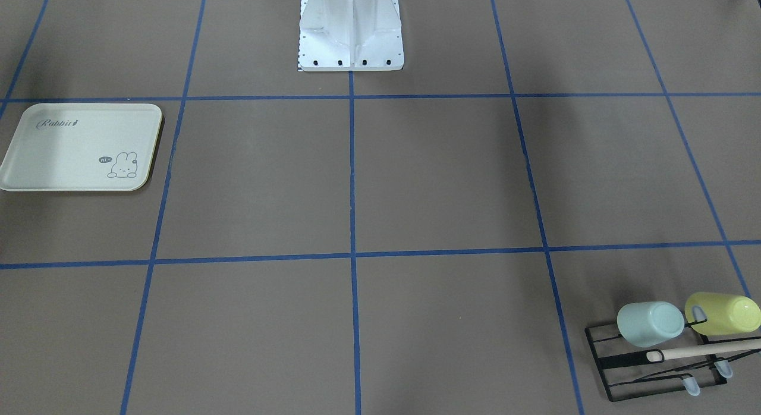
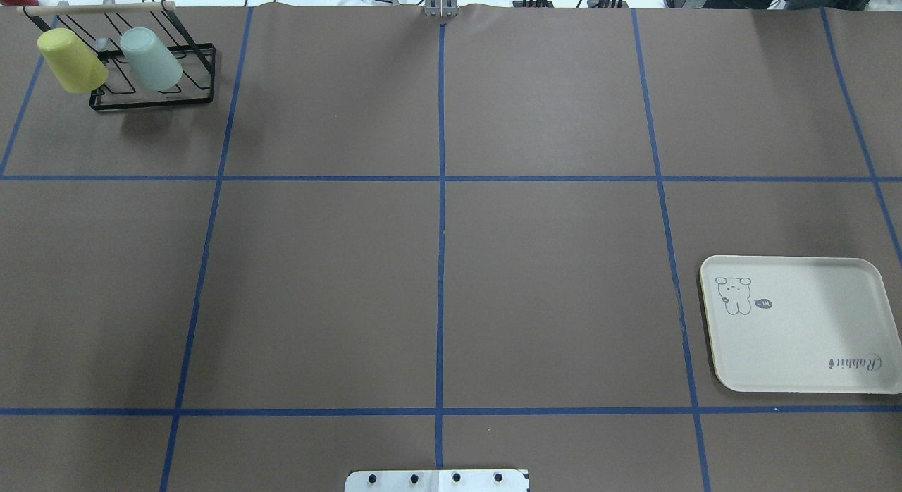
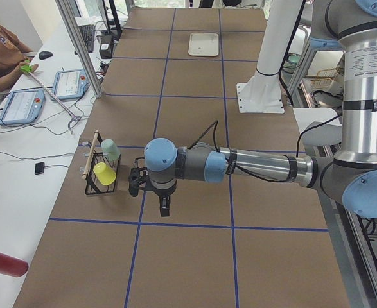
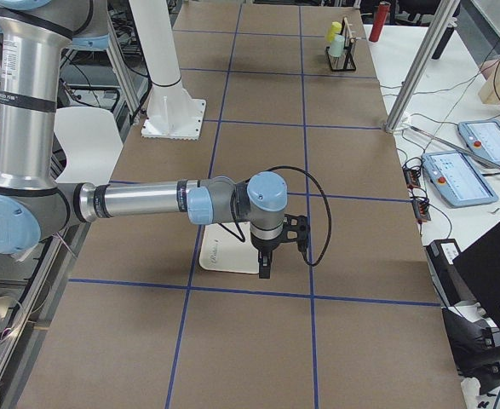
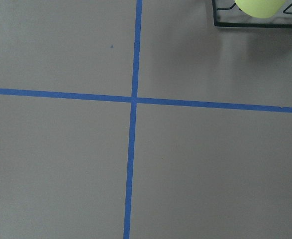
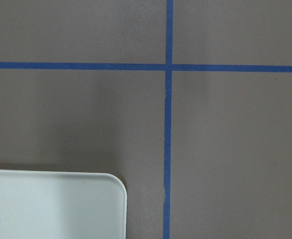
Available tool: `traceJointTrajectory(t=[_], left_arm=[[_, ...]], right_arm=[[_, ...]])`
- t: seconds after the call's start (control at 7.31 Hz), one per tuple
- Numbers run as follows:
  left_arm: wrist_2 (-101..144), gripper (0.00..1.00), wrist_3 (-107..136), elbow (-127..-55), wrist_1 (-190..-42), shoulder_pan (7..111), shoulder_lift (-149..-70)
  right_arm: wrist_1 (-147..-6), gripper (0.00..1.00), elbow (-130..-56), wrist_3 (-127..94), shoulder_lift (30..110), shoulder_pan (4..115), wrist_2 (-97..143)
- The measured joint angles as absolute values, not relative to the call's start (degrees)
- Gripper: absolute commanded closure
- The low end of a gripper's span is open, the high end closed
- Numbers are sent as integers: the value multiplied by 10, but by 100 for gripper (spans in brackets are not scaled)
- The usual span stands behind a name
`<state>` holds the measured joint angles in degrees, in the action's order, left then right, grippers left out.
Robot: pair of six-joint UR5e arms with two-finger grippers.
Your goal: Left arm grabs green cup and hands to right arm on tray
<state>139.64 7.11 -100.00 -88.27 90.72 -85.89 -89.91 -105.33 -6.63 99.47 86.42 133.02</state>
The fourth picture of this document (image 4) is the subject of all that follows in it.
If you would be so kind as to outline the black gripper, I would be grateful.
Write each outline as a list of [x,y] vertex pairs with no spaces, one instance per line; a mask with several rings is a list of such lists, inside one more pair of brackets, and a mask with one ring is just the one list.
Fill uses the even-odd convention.
[[280,245],[280,237],[261,239],[255,234],[250,234],[251,244],[258,250],[259,278],[269,279],[271,273],[272,253]]

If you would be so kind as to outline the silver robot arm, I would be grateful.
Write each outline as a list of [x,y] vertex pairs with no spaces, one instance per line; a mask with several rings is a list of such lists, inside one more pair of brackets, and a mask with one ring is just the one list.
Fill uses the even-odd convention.
[[63,49],[106,43],[104,1],[0,1],[0,254],[31,249],[61,229],[100,218],[184,212],[196,225],[248,222],[259,275],[282,240],[284,179],[271,171],[124,187],[57,183],[50,174]]

